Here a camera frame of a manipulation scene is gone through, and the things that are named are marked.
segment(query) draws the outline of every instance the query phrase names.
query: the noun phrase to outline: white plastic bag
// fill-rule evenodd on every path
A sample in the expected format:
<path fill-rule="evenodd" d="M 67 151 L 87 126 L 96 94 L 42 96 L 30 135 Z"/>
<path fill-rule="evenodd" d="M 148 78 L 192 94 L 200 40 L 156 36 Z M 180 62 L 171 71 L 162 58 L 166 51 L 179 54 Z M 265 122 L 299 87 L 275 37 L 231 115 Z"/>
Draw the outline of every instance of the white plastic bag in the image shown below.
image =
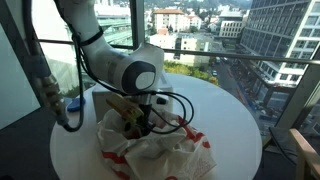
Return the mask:
<path fill-rule="evenodd" d="M 178 125 L 182 118 L 171 121 Z M 98 124 L 98 139 L 104 162 L 120 179 L 191 180 L 209 172 L 216 163 L 206 136 L 191 126 L 171 134 L 150 133 L 139 139 L 126 139 L 120 130 L 116 111 L 106 113 Z M 166 125 L 157 131 L 168 131 Z"/>

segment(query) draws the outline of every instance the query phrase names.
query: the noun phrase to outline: chair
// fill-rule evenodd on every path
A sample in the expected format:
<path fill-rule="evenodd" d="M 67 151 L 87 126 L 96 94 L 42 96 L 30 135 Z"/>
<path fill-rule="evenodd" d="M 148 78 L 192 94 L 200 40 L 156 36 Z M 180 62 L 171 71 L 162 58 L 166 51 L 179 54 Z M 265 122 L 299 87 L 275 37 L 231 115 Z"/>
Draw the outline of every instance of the chair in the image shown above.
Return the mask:
<path fill-rule="evenodd" d="M 290 135 L 297 146 L 296 179 L 320 179 L 320 156 L 308 141 L 296 129 L 290 129 Z"/>
<path fill-rule="evenodd" d="M 320 136 L 300 134 L 296 129 L 270 127 L 269 130 L 282 155 L 296 165 L 297 180 L 320 180 Z"/>

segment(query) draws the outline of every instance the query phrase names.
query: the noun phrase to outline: car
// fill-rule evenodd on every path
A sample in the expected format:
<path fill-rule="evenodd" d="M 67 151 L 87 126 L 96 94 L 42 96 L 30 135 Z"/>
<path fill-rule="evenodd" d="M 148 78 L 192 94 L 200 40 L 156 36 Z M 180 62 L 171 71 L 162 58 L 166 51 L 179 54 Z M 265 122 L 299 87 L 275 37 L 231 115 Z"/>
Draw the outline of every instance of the car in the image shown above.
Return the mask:
<path fill-rule="evenodd" d="M 212 76 L 217 76 L 217 75 L 218 75 L 217 71 L 216 71 L 216 70 L 213 70 L 213 71 L 212 71 Z"/>

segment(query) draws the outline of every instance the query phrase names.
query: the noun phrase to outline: red roof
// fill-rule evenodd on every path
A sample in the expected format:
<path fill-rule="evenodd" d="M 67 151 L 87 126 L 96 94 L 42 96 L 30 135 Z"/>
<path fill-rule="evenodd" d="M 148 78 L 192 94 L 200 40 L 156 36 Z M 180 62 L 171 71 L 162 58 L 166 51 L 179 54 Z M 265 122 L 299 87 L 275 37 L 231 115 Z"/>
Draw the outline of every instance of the red roof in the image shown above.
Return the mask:
<path fill-rule="evenodd" d="M 178 9 L 157 9 L 154 11 L 154 14 L 184 14 Z"/>
<path fill-rule="evenodd" d="M 187 18 L 189 18 L 189 19 L 193 19 L 193 18 L 201 19 L 199 16 L 187 16 Z"/>
<path fill-rule="evenodd" d="M 167 35 L 168 33 L 169 33 L 168 28 L 161 28 L 161 29 L 158 29 L 158 33 L 157 34 Z"/>

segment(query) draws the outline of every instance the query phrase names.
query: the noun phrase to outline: black cable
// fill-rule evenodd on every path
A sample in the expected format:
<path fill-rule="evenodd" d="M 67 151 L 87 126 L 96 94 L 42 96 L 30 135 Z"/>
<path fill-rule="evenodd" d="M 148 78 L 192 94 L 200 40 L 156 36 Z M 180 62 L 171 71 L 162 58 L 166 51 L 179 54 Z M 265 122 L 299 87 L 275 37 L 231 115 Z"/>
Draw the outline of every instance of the black cable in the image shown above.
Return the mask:
<path fill-rule="evenodd" d="M 100 84 L 102 87 L 108 89 L 109 91 L 112 91 L 114 93 L 120 94 L 122 96 L 127 96 L 128 95 L 128 94 L 126 94 L 124 92 L 121 92 L 121 91 L 111 87 L 111 86 L 108 86 L 106 84 L 101 83 L 99 78 L 92 72 L 91 67 L 89 65 L 88 58 L 83 52 L 82 52 L 82 58 L 83 58 L 83 61 L 81 61 L 81 63 L 84 63 L 83 66 L 85 66 L 87 68 L 86 73 L 89 75 L 89 77 L 91 79 L 93 79 L 94 81 L 96 81 L 98 84 Z"/>
<path fill-rule="evenodd" d="M 177 100 L 181 104 L 182 109 L 183 109 L 183 119 L 186 119 L 186 107 L 184 106 L 182 101 L 180 99 L 178 99 L 177 97 L 171 95 L 171 94 L 166 94 L 166 95 L 169 96 L 169 97 L 174 98 L 175 100 Z M 173 133 L 173 132 L 177 131 L 178 129 L 182 128 L 183 126 L 185 126 L 185 125 L 180 123 L 177 127 L 173 128 L 173 129 L 171 129 L 169 131 L 163 132 L 163 131 L 155 131 L 153 129 L 150 129 L 150 131 L 153 132 L 153 133 L 156 133 L 156 134 L 170 134 L 170 133 Z"/>
<path fill-rule="evenodd" d="M 164 121 L 165 123 L 167 123 L 169 126 L 172 127 L 178 127 L 177 125 L 171 124 L 170 122 L 168 122 L 164 117 L 161 116 L 161 114 L 156 111 L 154 108 L 151 108 L 151 111 L 154 112 L 162 121 Z"/>
<path fill-rule="evenodd" d="M 78 131 L 83 124 L 83 82 L 82 82 L 82 74 L 81 74 L 81 56 L 79 48 L 75 48 L 76 52 L 76 62 L 77 62 L 77 70 L 78 70 L 78 79 L 79 79 L 79 93 L 80 93 L 80 117 L 79 122 L 76 127 L 71 127 L 69 124 L 64 125 L 64 129 L 68 132 L 76 132 Z"/>
<path fill-rule="evenodd" d="M 191 117 L 190 117 L 189 121 L 187 121 L 185 126 L 190 124 L 190 122 L 192 121 L 192 119 L 194 117 L 194 107 L 193 107 L 191 101 L 187 97 L 185 97 L 185 96 L 183 96 L 181 94 L 178 94 L 178 93 L 174 93 L 174 92 L 157 92 L 157 94 L 163 94 L 163 95 L 171 94 L 171 95 L 179 96 L 179 97 L 185 99 L 188 102 L 188 104 L 190 105 L 190 108 L 191 108 Z"/>

